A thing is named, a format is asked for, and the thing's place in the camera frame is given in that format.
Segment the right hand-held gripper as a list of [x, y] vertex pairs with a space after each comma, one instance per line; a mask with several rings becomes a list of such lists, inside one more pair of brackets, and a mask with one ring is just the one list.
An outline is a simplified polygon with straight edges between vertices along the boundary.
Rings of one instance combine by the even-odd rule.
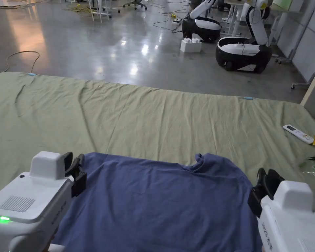
[[260, 168], [248, 204], [257, 217], [263, 252], [315, 252], [314, 195], [308, 184]]

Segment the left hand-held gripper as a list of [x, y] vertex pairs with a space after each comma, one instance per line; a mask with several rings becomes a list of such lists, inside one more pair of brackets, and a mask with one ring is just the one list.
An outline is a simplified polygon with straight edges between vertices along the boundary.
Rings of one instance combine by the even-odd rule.
[[0, 252], [63, 252], [53, 244], [72, 199], [86, 189], [84, 154], [41, 151], [0, 191]]

